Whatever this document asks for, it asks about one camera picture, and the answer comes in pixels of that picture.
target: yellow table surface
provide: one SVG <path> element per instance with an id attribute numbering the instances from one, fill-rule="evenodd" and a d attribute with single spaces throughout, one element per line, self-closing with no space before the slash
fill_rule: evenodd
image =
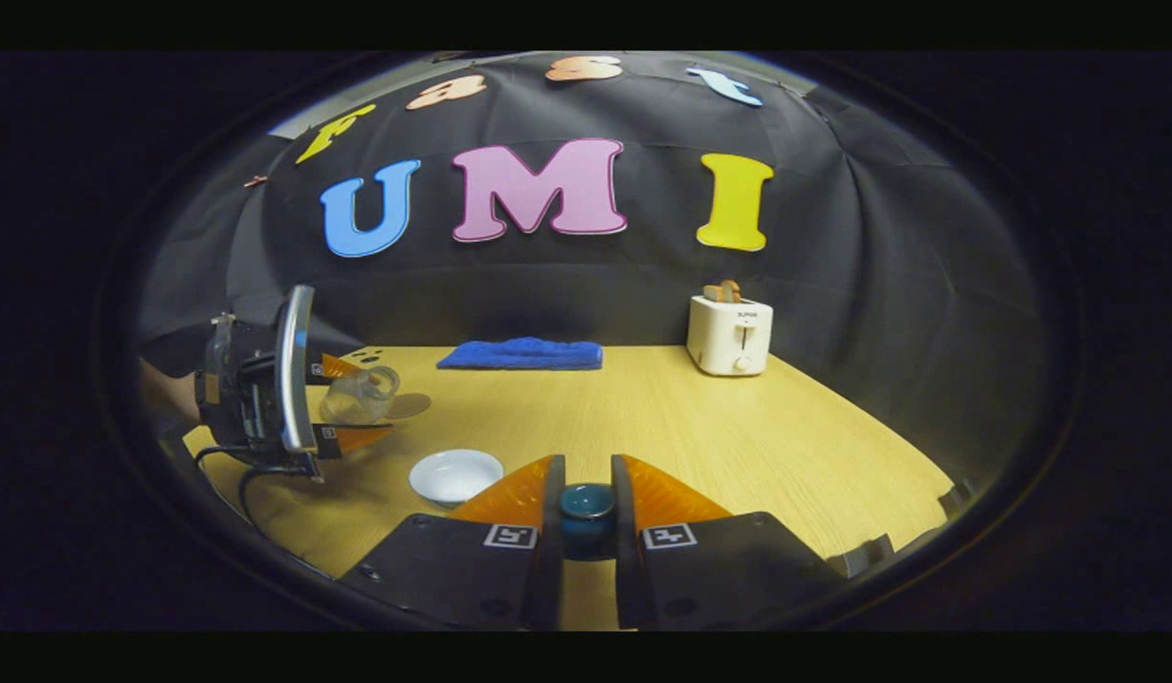
<path id="1" fill-rule="evenodd" d="M 368 347 L 394 368 L 400 392 L 430 409 L 396 421 L 382 442 L 322 462 L 326 483 L 264 476 L 248 507 L 266 534 L 332 576 L 345 574 L 406 515 L 445 515 L 409 486 L 409 469 L 448 449 L 476 449 L 506 472 L 565 455 L 568 484 L 611 481 L 613 453 L 666 471 L 734 514 L 768 511 L 822 556 L 888 533 L 895 548 L 945 523 L 936 498 L 953 486 L 904 438 L 779 358 L 762 376 L 708 376 L 684 347 L 605 347 L 598 371 L 457 371 L 435 363 L 452 347 Z M 308 388 L 313 421 L 325 387 Z M 207 428 L 186 436 L 197 453 Z M 245 466 L 204 459 L 236 501 Z M 567 630 L 613 630 L 615 562 L 565 562 Z"/>

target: black cable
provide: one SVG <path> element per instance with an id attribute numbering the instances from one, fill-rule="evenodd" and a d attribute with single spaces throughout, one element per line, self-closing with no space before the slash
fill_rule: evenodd
<path id="1" fill-rule="evenodd" d="M 230 455 L 231 457 L 234 457 L 239 462 L 247 464 L 248 466 L 254 466 L 255 463 L 247 462 L 245 458 L 240 458 L 239 456 L 236 455 L 236 453 L 252 453 L 252 452 L 253 450 L 250 449 L 248 446 L 207 446 L 207 449 L 200 450 L 195 456 L 195 466 L 199 466 L 199 463 L 203 462 L 203 458 L 210 456 L 211 453 L 226 453 Z"/>
<path id="2" fill-rule="evenodd" d="M 255 528 L 257 532 L 260 533 L 261 537 L 264 537 L 264 539 L 270 540 L 270 537 L 266 535 L 266 532 L 261 531 L 261 527 L 257 526 L 257 523 L 253 521 L 253 515 L 248 513 L 248 501 L 245 498 L 245 492 L 247 492 L 248 490 L 248 483 L 252 481 L 253 479 L 257 479 L 257 477 L 259 476 L 266 476 L 266 474 L 308 476 L 309 472 L 304 470 L 291 470 L 291 467 L 286 466 L 265 466 L 265 467 L 255 466 L 253 467 L 253 470 L 248 470 L 247 472 L 245 472 L 245 474 L 240 476 L 240 484 L 236 486 L 236 491 L 238 491 L 238 494 L 240 497 L 240 510 L 244 511 L 245 519 L 247 519 L 248 524 L 252 524 L 253 528 Z"/>

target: toaster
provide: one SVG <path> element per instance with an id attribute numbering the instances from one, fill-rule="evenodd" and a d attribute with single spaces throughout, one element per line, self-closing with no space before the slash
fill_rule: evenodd
<path id="1" fill-rule="evenodd" d="M 708 375 L 759 375 L 768 368 L 771 344 L 771 307 L 750 299 L 724 302 L 691 296 L 687 351 Z"/>

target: pink letter m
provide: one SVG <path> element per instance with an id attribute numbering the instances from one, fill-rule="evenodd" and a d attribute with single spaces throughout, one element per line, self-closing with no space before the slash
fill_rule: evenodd
<path id="1" fill-rule="evenodd" d="M 628 219 L 615 211 L 612 160 L 624 150 L 615 139 L 570 139 L 539 173 L 531 172 L 509 148 L 478 148 L 451 163 L 464 169 L 464 224 L 451 237 L 485 241 L 506 232 L 495 216 L 495 197 L 523 232 L 539 227 L 557 192 L 560 213 L 552 230 L 570 234 L 620 232 Z"/>

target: glass cup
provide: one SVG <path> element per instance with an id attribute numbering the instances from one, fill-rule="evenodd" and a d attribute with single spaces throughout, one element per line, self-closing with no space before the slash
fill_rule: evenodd
<path id="1" fill-rule="evenodd" d="M 375 424 L 388 416 L 400 376 L 390 367 L 374 367 L 340 376 L 320 403 L 320 416 L 331 424 Z"/>

